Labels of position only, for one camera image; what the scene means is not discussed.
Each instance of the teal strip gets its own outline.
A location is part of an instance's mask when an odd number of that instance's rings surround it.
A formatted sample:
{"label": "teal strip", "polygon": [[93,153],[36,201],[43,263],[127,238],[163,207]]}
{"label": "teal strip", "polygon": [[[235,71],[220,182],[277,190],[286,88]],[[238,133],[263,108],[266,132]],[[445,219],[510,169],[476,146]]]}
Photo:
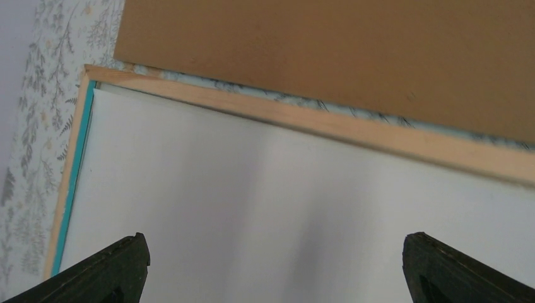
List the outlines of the teal strip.
{"label": "teal strip", "polygon": [[69,221],[71,219],[71,210],[73,209],[76,183],[78,181],[78,175],[80,173],[80,167],[83,160],[83,152],[85,149],[85,143],[87,141],[87,134],[89,133],[91,108],[93,106],[93,89],[95,87],[97,87],[97,82],[89,81],[85,95],[82,120],[80,122],[80,131],[78,133],[78,140],[76,141],[76,149],[74,151],[73,168],[71,170],[71,177],[69,178],[69,191],[67,193],[65,210],[63,212],[63,219],[61,220],[59,236],[57,238],[56,255],[54,256],[54,265],[52,266],[52,276],[55,276],[59,273],[59,267],[61,266],[61,259],[63,257],[63,250],[65,249],[65,240],[67,238]]}

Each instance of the floral pattern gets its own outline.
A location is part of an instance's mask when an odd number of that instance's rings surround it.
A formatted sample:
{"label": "floral pattern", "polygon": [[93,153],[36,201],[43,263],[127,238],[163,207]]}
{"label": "floral pattern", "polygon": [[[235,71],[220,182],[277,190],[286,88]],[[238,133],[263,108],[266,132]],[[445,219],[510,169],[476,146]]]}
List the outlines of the floral pattern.
{"label": "floral pattern", "polygon": [[501,138],[116,61],[112,54],[122,7],[123,0],[41,0],[36,8],[34,43],[29,46],[9,169],[0,199],[0,301],[41,282],[78,83],[86,63],[535,150],[535,146]]}

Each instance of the brown board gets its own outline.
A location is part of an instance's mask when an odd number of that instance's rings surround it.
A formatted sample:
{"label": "brown board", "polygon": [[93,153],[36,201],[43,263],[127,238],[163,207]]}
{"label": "brown board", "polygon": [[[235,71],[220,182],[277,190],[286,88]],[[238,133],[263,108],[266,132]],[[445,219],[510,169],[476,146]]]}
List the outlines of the brown board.
{"label": "brown board", "polygon": [[126,0],[114,57],[535,142],[528,0]]}

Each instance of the white board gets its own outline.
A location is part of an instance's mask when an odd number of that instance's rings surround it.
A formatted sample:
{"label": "white board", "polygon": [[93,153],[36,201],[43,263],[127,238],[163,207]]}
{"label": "white board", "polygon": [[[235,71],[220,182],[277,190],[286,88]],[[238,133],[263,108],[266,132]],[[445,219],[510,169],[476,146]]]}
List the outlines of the white board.
{"label": "white board", "polygon": [[142,302],[411,302],[424,231],[535,287],[535,192],[113,86],[62,270],[142,232]]}

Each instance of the wooden frame edge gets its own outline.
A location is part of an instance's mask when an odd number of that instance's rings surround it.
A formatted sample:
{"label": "wooden frame edge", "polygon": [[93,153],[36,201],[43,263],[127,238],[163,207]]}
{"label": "wooden frame edge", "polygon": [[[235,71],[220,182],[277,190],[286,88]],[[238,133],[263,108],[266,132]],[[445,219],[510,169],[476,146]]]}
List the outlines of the wooden frame edge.
{"label": "wooden frame edge", "polygon": [[469,141],[431,131],[393,126],[238,93],[187,85],[140,74],[85,66],[69,148],[59,186],[44,278],[51,276],[69,190],[74,152],[89,82],[108,83],[191,105],[243,116],[403,157],[463,170],[523,186],[535,186],[535,153]]}

